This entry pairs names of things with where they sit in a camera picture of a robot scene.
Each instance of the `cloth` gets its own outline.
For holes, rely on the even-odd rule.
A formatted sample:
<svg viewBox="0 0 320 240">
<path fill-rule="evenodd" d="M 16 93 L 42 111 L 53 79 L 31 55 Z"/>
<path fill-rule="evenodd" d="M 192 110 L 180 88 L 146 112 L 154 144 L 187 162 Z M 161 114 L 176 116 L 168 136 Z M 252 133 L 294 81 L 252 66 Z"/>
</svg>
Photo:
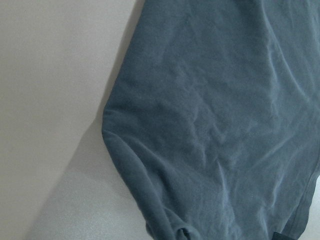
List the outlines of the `cloth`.
<svg viewBox="0 0 320 240">
<path fill-rule="evenodd" d="M 303 233 L 319 63 L 320 1 L 145 1 L 102 136 L 155 240 Z"/>
</svg>

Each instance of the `white background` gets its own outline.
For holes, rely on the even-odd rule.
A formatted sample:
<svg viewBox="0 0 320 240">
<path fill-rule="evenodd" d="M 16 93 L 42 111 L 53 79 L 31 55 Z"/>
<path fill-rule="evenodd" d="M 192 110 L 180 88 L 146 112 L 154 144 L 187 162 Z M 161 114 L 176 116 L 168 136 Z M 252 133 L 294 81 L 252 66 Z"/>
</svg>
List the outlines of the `white background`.
<svg viewBox="0 0 320 240">
<path fill-rule="evenodd" d="M 0 239 L 150 240 L 101 137 L 143 0 L 0 1 Z M 319 240 L 320 182 L 301 240 Z"/>
</svg>

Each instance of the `blue-gray fabric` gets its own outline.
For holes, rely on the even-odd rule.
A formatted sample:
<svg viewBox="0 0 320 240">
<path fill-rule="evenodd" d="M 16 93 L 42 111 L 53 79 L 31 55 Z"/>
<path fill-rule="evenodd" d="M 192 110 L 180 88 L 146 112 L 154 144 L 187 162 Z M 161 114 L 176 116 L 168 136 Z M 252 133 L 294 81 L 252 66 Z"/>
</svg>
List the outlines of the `blue-gray fabric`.
<svg viewBox="0 0 320 240">
<path fill-rule="evenodd" d="M 297 239 L 320 174 L 320 1 L 146 0 L 102 136 L 155 240 Z"/>
</svg>

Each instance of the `garment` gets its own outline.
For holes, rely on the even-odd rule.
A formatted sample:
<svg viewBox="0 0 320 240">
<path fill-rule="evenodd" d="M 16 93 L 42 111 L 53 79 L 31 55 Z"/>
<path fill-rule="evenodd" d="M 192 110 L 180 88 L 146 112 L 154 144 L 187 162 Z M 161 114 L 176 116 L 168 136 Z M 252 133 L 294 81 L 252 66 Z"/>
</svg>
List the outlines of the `garment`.
<svg viewBox="0 0 320 240">
<path fill-rule="evenodd" d="M 156 240 L 297 239 L 320 174 L 320 1 L 146 0 L 102 136 Z"/>
</svg>

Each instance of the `t-shirt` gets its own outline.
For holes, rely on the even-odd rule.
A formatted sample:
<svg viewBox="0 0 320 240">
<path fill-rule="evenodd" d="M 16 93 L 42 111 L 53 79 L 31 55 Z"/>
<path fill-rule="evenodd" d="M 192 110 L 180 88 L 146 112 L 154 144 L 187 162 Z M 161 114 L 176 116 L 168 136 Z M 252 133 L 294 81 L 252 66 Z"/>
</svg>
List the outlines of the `t-shirt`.
<svg viewBox="0 0 320 240">
<path fill-rule="evenodd" d="M 320 174 L 320 1 L 146 0 L 102 136 L 155 240 L 297 239 Z"/>
</svg>

